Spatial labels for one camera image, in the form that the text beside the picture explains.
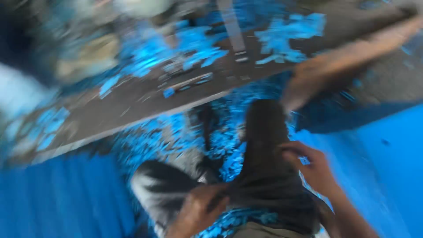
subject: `person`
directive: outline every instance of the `person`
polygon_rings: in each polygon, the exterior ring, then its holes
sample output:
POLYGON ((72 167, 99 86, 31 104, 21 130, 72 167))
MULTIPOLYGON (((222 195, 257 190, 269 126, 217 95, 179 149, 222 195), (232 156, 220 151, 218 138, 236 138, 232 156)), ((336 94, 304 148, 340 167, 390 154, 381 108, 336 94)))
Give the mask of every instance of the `person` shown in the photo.
POLYGON ((325 155, 289 141, 282 106, 276 100, 252 103, 246 118, 247 148, 240 174, 229 183, 204 184, 158 161, 146 161, 131 186, 155 222, 161 238, 189 238, 211 226, 232 208, 266 208, 277 224, 249 221, 233 238, 309 238, 322 224, 332 238, 376 238, 377 233, 354 209, 329 169, 325 155), (303 165, 300 156, 310 164, 303 165), (326 196, 324 201, 302 185, 326 196))

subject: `pants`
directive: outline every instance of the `pants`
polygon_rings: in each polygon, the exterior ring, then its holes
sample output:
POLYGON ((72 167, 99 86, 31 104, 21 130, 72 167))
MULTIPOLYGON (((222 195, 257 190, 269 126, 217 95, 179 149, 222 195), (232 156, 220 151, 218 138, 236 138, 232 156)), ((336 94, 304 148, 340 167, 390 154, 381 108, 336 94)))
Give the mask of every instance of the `pants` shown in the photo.
MULTIPOLYGON (((233 208, 277 212, 280 223, 270 227, 312 235, 319 230, 313 194, 302 186, 298 170, 275 153, 277 145, 289 141, 287 135, 285 115, 277 101, 253 102, 246 118, 243 168, 227 192, 233 208)), ((159 237, 176 218, 189 191, 200 185, 158 161, 141 164, 131 182, 134 194, 156 222, 159 237)))

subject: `gray pants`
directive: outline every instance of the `gray pants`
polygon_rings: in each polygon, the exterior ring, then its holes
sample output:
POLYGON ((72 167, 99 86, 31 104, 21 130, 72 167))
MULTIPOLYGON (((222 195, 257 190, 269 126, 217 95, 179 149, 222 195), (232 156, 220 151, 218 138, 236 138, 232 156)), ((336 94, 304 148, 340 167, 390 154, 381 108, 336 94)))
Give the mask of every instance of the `gray pants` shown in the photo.
MULTIPOLYGON (((302 186, 298 170, 275 153, 289 141, 285 116, 275 100, 252 103, 246 118, 247 148, 241 173, 232 181, 228 195, 233 208, 268 208, 280 223, 272 228, 312 235, 319 230, 313 194, 302 186)), ((132 178, 132 189, 156 222, 159 237, 173 222, 190 190, 200 185, 187 174, 158 161, 146 161, 132 178)))

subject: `hand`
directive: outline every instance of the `hand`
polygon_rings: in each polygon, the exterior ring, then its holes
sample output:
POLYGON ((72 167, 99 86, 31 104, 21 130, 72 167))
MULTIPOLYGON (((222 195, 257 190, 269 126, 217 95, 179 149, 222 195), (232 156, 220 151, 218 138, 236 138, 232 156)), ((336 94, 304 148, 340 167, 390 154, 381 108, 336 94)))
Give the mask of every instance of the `hand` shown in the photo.
POLYGON ((168 228, 166 237, 189 238, 211 226, 218 216, 226 210, 229 198, 219 200, 210 212, 207 207, 219 192, 227 188, 227 184, 204 185, 191 190, 176 220, 168 228))
POLYGON ((340 191, 330 168, 326 156, 319 150, 310 148, 299 141, 292 141, 279 146, 283 159, 290 161, 304 175, 307 183, 318 193, 330 197, 340 191), (303 165, 298 159, 299 156, 306 156, 310 161, 309 165, 303 165))

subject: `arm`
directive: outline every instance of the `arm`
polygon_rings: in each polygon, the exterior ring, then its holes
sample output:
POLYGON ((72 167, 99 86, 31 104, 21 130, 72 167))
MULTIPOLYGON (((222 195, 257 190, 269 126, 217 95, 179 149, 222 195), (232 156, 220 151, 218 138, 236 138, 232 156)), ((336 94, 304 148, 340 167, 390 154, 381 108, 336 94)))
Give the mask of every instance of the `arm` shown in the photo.
POLYGON ((211 226, 226 210, 229 198, 223 197, 209 211, 212 200, 227 187, 226 184, 204 185, 191 190, 175 221, 168 227, 166 238, 190 238, 211 226))
POLYGON ((338 186, 321 151, 307 147, 298 141, 286 143, 280 147, 283 150, 283 158, 292 162, 302 172, 308 184, 331 202, 335 212, 335 224, 329 221, 328 226, 336 225, 344 238, 379 237, 338 186), (306 156, 310 164, 303 165, 298 156, 306 156))

